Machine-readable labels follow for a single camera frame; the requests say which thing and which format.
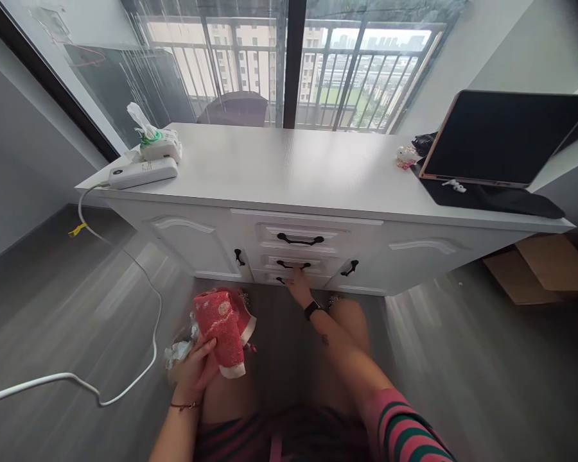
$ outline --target red towel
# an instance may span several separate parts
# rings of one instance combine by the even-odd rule
[[[228,379],[246,374],[244,345],[255,330],[252,316],[236,291],[219,287],[195,297],[195,319],[204,341],[216,338],[214,355]]]

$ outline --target black watch strap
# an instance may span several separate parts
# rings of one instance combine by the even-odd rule
[[[306,309],[304,310],[304,317],[306,318],[306,321],[310,321],[310,316],[318,309],[323,308],[321,308],[315,301],[313,301],[309,306],[307,306]]]

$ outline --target white cable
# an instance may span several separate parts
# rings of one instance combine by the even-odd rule
[[[105,183],[101,183],[95,186],[92,186],[91,188],[88,188],[88,190],[86,190],[80,197],[79,197],[79,202],[77,204],[77,212],[79,213],[79,218],[82,221],[82,223],[85,223],[85,220],[83,219],[83,214],[82,214],[82,201],[83,198],[85,197],[86,194],[88,194],[90,191],[92,191],[93,189],[97,188],[97,187],[103,187],[103,186],[107,186],[107,184]],[[131,383],[131,385],[127,386],[126,389],[120,393],[118,396],[116,396],[115,398],[109,400],[109,401],[105,401],[102,402],[101,401],[101,394],[100,392],[92,385],[90,385],[88,382],[81,380],[79,377],[77,377],[75,374],[70,373],[70,372],[62,372],[62,373],[57,373],[57,374],[53,374],[53,375],[48,375],[46,377],[41,377],[39,379],[35,379],[29,382],[24,382],[22,384],[19,385],[15,385],[12,386],[10,388],[6,388],[2,391],[0,391],[0,400],[4,399],[4,398],[8,398],[9,396],[13,396],[16,393],[20,393],[21,391],[30,389],[30,388],[34,388],[40,385],[45,385],[47,383],[51,383],[51,382],[57,382],[57,381],[61,381],[61,380],[67,380],[67,381],[73,381],[76,382],[77,384],[81,385],[83,388],[85,388],[88,391],[91,391],[92,393],[94,393],[96,395],[96,404],[98,405],[98,407],[107,407],[110,406],[111,404],[115,403],[116,401],[118,401],[120,398],[122,398],[124,395],[126,395],[128,393],[128,391],[133,388],[133,386],[139,382],[139,380],[146,374],[146,372],[148,372],[150,370],[150,368],[153,366],[154,362],[156,361],[156,356],[157,356],[157,346],[156,346],[156,330],[159,327],[159,321],[161,320],[161,313],[162,313],[162,296],[160,294],[160,292],[158,292],[158,290],[156,290],[156,288],[154,288],[154,286],[152,285],[152,281],[150,280],[150,276],[148,276],[147,272],[145,269],[143,269],[143,267],[137,262],[137,260],[135,260],[135,258],[130,255],[126,250],[117,247],[116,245],[112,244],[111,242],[109,242],[108,240],[106,240],[104,237],[100,236],[99,234],[97,234],[90,226],[86,226],[86,229],[91,232],[92,234],[94,234],[96,237],[98,237],[99,239],[101,239],[103,242],[106,242],[107,244],[111,245],[111,247],[113,248],[117,248],[118,250],[124,252],[125,254],[128,255],[128,257],[133,260],[133,262],[139,266],[139,268],[141,269],[141,271],[143,271],[143,273],[146,275],[146,279],[148,280],[148,283],[150,284],[150,287],[152,288],[152,290],[154,291],[154,293],[159,297],[159,314],[156,317],[156,323],[154,324],[154,331],[152,332],[152,348],[153,348],[153,356],[152,356],[152,360],[150,361],[150,364],[148,364],[148,367],[146,367],[144,369],[144,371],[139,374],[139,376],[133,381],[133,383]]]

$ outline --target cardboard box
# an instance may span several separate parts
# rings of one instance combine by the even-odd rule
[[[578,298],[578,249],[565,235],[530,237],[484,263],[516,305]]]

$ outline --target black mouse pad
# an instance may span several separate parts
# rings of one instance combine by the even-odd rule
[[[442,181],[425,180],[418,177],[421,166],[411,170],[438,205],[462,209],[508,212],[520,215],[535,215],[546,218],[563,218],[565,213],[548,198],[532,194],[525,189],[512,189],[463,183],[466,192],[454,191]]]

